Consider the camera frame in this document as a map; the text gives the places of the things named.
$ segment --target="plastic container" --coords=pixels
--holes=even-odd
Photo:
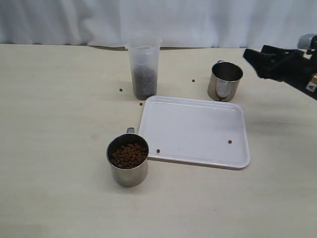
[[[157,93],[160,44],[160,37],[142,32],[133,35],[125,45],[129,52],[133,93],[139,100]]]

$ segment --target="empty steel cup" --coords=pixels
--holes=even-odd
[[[122,145],[138,143],[142,147],[146,148],[147,156],[145,160],[137,167],[132,169],[120,169],[111,163],[112,154],[116,152]],[[124,187],[133,187],[146,178],[148,174],[148,155],[149,155],[149,146],[145,139],[141,136],[134,133],[134,128],[130,127],[127,130],[126,134],[118,136],[114,139],[108,146],[106,150],[106,157],[108,162],[111,165],[111,172],[113,179],[121,186]]]
[[[239,66],[219,60],[211,69],[208,95],[216,101],[229,102],[237,91],[242,75]]]

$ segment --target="mug handle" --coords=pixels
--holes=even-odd
[[[127,129],[127,133],[132,133],[132,134],[134,134],[134,128],[133,128],[133,127],[129,127],[129,128]]]

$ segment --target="stainless steel cup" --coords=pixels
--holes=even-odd
[[[208,95],[216,101],[229,102],[237,91],[242,75],[239,66],[219,60],[211,69]]]
[[[112,154],[120,148],[121,145],[138,143],[146,148],[147,157],[139,166],[132,169],[120,169],[111,163]],[[106,157],[111,165],[111,172],[113,179],[121,186],[133,187],[146,178],[148,174],[148,155],[149,145],[141,136],[134,133],[134,128],[130,127],[126,134],[118,136],[108,146],[106,150]]]

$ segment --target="beige table surface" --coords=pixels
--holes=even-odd
[[[245,112],[250,165],[149,161],[146,180],[126,189],[105,148],[139,128],[127,52],[0,45],[0,237],[315,238],[317,102],[258,79],[242,53],[163,50],[158,94],[208,100],[211,65],[240,65],[233,102]]]

